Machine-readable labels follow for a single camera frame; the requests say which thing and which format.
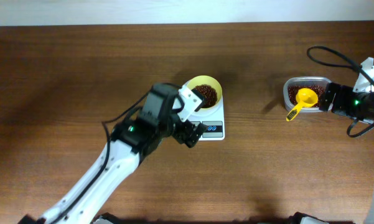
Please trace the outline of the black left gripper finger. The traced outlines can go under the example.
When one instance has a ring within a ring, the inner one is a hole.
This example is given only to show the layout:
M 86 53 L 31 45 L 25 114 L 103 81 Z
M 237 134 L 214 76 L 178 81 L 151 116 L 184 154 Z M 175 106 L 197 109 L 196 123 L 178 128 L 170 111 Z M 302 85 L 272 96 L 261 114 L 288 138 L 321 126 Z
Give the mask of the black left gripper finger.
M 207 128 L 208 126 L 203 123 L 189 123 L 189 132 L 186 138 L 186 145 L 189 148 L 194 147 L 199 141 L 199 139 L 202 137 L 203 133 L 206 132 Z
M 198 112 L 206 104 L 206 98 L 205 98 L 205 96 L 203 94 L 201 94 L 201 92 L 199 92 L 196 89 L 193 89 L 192 92 L 202 101 L 198 105 L 198 107 L 194 110 L 195 112 Z

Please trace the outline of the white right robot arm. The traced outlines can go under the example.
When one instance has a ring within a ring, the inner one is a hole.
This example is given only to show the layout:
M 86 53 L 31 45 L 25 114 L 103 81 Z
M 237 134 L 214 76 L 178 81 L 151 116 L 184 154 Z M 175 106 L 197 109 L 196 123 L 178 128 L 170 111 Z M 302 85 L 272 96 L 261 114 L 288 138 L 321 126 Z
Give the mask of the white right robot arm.
M 351 138 L 363 136 L 374 129 L 374 59 L 368 57 L 357 68 L 358 78 L 353 87 L 328 83 L 320 97 L 319 109 L 353 120 L 347 128 Z M 374 189 L 365 223 L 374 223 Z

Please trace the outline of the yellow plastic scoop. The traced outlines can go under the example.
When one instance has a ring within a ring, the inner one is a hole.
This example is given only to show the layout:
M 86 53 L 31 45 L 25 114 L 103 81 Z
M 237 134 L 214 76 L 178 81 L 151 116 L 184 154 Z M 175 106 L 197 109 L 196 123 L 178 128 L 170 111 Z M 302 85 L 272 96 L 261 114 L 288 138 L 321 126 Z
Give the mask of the yellow plastic scoop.
M 317 93 L 309 88 L 301 88 L 296 95 L 297 105 L 288 113 L 286 121 L 292 121 L 303 108 L 311 108 L 318 103 Z

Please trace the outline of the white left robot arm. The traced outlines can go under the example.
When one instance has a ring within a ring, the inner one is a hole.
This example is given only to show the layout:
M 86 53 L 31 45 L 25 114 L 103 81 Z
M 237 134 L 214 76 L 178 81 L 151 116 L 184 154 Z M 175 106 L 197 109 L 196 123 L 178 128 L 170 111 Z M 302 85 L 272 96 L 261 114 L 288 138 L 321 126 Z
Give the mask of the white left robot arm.
M 105 129 L 106 144 L 94 164 L 72 189 L 38 219 L 25 215 L 23 223 L 91 223 L 116 190 L 157 149 L 173 137 L 189 148 L 196 145 L 206 125 L 191 123 L 205 98 L 197 90 L 171 83 L 156 83 Z

